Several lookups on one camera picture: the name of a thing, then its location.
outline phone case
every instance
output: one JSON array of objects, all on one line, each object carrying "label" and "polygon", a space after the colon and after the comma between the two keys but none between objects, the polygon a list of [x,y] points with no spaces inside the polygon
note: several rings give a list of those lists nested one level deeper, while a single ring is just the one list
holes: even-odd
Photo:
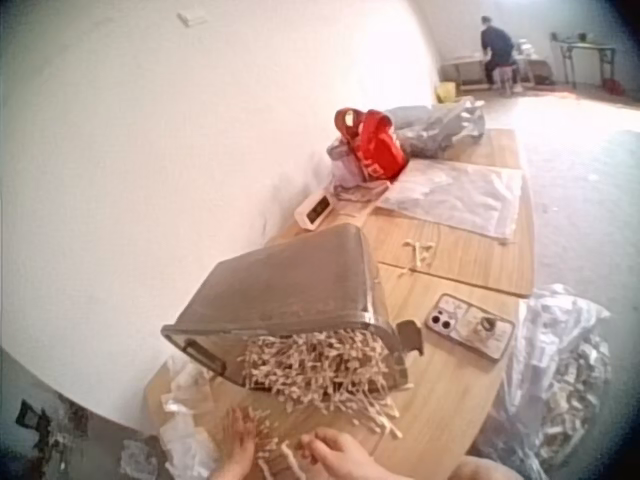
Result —
[{"label": "phone case", "polygon": [[424,323],[428,329],[496,362],[507,351],[515,329],[512,321],[447,293],[440,296]]}]

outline white wall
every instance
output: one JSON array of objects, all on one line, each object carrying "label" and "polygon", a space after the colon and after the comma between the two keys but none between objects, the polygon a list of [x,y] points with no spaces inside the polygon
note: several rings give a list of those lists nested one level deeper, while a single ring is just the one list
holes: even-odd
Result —
[{"label": "white wall", "polygon": [[[2,341],[61,393],[144,427],[160,327],[326,180],[336,109],[430,103],[434,56],[407,0],[17,4]],[[187,29],[176,13],[193,6],[210,22]]]},{"label": "white wall", "polygon": [[[480,52],[480,17],[493,17],[514,40],[526,38],[551,64],[556,80],[564,82],[562,57],[551,45],[551,32],[561,36],[593,33],[601,42],[618,48],[616,78],[627,88],[640,89],[640,59],[636,46],[618,17],[601,0],[417,0],[424,10],[435,44],[443,59]],[[600,83],[598,55],[574,53],[578,82]]]}]

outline dark shirt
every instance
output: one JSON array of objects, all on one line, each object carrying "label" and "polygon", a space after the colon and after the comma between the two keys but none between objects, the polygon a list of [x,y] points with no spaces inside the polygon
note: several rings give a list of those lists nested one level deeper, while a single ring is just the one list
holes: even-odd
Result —
[{"label": "dark shirt", "polygon": [[491,50],[491,59],[498,62],[509,62],[513,54],[513,41],[504,30],[489,25],[480,36],[482,50]]}]

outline person sitting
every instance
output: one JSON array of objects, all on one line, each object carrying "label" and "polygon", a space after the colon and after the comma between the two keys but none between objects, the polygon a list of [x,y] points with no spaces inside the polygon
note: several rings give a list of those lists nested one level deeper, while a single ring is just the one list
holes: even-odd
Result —
[{"label": "person sitting", "polygon": [[487,83],[489,83],[491,87],[495,86],[493,72],[496,68],[512,67],[513,91],[521,93],[523,89],[520,83],[520,71],[518,70],[518,62],[516,62],[513,57],[514,44],[511,37],[501,28],[494,27],[491,17],[485,15],[481,21],[484,26],[484,30],[482,30],[482,34],[480,35],[482,51],[485,58],[488,57],[489,53],[491,54],[484,64]]}]

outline plastic packaging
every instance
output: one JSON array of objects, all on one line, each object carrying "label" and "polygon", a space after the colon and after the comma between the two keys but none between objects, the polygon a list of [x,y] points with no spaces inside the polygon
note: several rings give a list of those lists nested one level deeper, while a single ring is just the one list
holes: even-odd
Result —
[{"label": "plastic packaging", "polygon": [[134,440],[123,442],[120,471],[136,480],[155,480],[158,477],[158,460],[144,443]]},{"label": "plastic packaging", "polygon": [[335,187],[348,189],[365,183],[360,162],[344,139],[337,138],[329,145],[327,155],[331,159],[331,175]]},{"label": "plastic packaging", "polygon": [[174,414],[160,429],[167,470],[177,480],[207,479],[218,466],[219,453],[207,432],[195,426],[193,414],[214,408],[211,373],[181,353],[167,360],[167,368],[171,393],[162,396],[162,403]]},{"label": "plastic packaging", "polygon": [[562,285],[536,290],[520,307],[513,355],[473,453],[547,480],[543,466],[576,446],[610,378],[608,348],[595,330],[609,313]]},{"label": "plastic packaging", "polygon": [[444,160],[412,160],[378,206],[463,230],[509,239],[522,171]]},{"label": "plastic packaging", "polygon": [[462,97],[456,103],[432,107],[396,107],[391,117],[395,135],[408,158],[438,158],[460,138],[480,138],[485,132],[484,102]]}]

